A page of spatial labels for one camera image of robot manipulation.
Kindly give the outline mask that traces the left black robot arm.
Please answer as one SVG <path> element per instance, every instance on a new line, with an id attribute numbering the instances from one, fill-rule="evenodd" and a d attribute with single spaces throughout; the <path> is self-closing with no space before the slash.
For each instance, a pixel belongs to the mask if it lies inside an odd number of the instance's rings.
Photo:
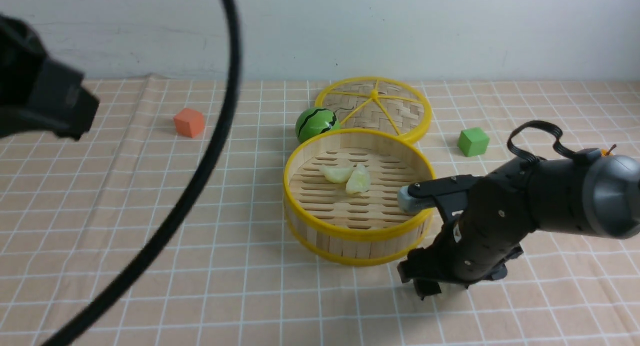
<path id="1" fill-rule="evenodd" d="M 0 136 L 52 132 L 80 140 L 99 107 L 84 73 L 52 58 L 25 21 L 0 18 Z"/>

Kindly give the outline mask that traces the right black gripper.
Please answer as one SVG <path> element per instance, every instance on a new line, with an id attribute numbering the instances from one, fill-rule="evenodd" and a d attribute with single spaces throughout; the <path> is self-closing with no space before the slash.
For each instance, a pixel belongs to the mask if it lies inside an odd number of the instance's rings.
<path id="1" fill-rule="evenodd" d="M 522 239 L 535 230 L 522 196 L 497 187 L 471 188 L 466 209 L 441 218 L 432 244 L 411 250 L 397 267 L 421 301 L 440 295 L 441 283 L 469 287 L 504 278 L 505 262 L 522 254 Z"/>

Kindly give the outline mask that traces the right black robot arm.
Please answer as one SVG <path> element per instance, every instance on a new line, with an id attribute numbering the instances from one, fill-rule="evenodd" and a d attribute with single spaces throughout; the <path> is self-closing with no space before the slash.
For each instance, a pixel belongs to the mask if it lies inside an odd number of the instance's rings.
<path id="1" fill-rule="evenodd" d="M 406 185 L 398 207 L 409 214 L 437 209 L 443 225 L 432 244 L 409 251 L 397 266 L 417 295 L 441 284 L 466 288 L 507 276 L 506 262 L 537 231 L 624 240 L 639 232 L 639 163 L 585 149 L 578 158 L 514 158 L 484 177 L 456 175 Z"/>

